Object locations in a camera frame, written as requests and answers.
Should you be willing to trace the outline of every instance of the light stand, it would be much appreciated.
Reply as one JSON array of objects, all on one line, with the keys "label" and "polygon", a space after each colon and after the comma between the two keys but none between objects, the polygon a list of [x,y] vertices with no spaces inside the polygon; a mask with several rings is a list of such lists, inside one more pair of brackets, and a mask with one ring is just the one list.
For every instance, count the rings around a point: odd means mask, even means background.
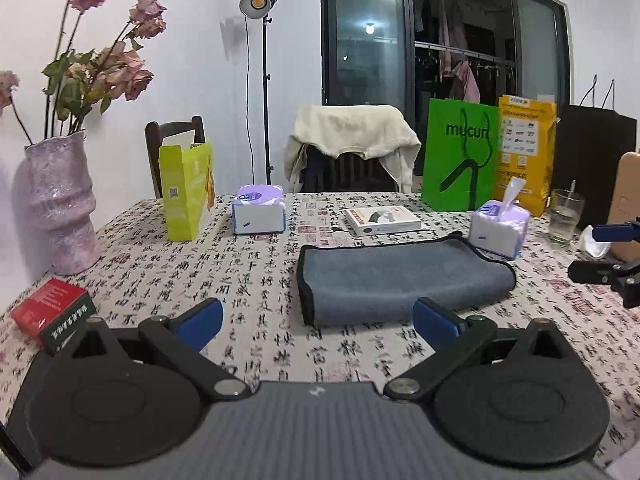
[{"label": "light stand", "polygon": [[267,174],[267,184],[271,185],[271,171],[273,166],[270,161],[269,154],[269,91],[268,83],[271,80],[271,74],[267,72],[267,25],[273,20],[269,16],[262,19],[262,106],[264,108],[264,158],[265,171]]},{"label": "light stand", "polygon": [[251,20],[262,18],[262,106],[264,108],[264,159],[267,184],[271,184],[271,165],[269,153],[269,91],[271,74],[267,71],[267,25],[273,20],[269,12],[278,0],[240,0],[240,11]]}]

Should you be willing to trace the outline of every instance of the bouquet of flowers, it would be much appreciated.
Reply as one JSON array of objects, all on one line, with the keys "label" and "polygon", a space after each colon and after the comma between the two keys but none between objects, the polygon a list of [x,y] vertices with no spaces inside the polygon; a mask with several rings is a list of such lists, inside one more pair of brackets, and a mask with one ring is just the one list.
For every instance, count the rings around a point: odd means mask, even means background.
[{"label": "bouquet of flowers", "polygon": [[[153,73],[146,69],[144,60],[138,55],[142,48],[138,40],[154,38],[164,32],[166,23],[162,13],[166,8],[158,0],[138,0],[111,46],[99,52],[95,49],[76,52],[73,48],[74,37],[85,12],[92,7],[100,7],[105,1],[66,0],[55,59],[42,71],[48,79],[42,90],[46,96],[44,139],[69,136],[82,129],[84,118],[98,103],[103,114],[114,99],[123,95],[127,101],[135,101],[153,79]],[[65,25],[70,8],[77,10],[78,15],[67,40]],[[61,53],[63,39],[66,46]],[[14,102],[12,92],[19,83],[18,77],[10,70],[0,72],[0,115],[3,108],[12,106],[18,123],[33,144]]]}]

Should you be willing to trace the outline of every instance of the gray ribbed plate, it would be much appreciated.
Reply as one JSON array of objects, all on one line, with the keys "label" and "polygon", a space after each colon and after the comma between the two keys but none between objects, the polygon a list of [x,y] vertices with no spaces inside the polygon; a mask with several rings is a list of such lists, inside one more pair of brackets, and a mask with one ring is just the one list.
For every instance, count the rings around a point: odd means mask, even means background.
[{"label": "gray ribbed plate", "polygon": [[415,404],[372,383],[262,383],[253,397],[214,405],[176,449],[121,469],[53,460],[31,480],[604,480],[590,463],[523,472],[448,444]]}]

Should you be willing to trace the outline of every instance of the green shopping bag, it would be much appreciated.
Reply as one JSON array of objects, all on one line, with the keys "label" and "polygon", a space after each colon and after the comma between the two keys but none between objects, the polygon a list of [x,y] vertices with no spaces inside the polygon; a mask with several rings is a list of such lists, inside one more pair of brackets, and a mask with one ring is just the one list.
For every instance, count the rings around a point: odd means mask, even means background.
[{"label": "green shopping bag", "polygon": [[195,240],[216,205],[210,142],[161,146],[160,180],[166,229],[171,241]]},{"label": "green shopping bag", "polygon": [[436,211],[473,211],[492,197],[499,110],[453,99],[431,99],[422,201]]}]

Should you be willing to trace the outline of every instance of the purple vase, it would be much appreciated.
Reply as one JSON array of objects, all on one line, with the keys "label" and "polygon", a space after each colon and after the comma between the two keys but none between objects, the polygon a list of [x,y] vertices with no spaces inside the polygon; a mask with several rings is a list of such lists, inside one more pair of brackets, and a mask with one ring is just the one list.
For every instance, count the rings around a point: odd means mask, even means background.
[{"label": "purple vase", "polygon": [[37,227],[49,235],[52,270],[69,276],[91,267],[100,247],[89,215],[93,183],[84,152],[84,132],[53,137],[25,149],[31,169],[31,206]]}]

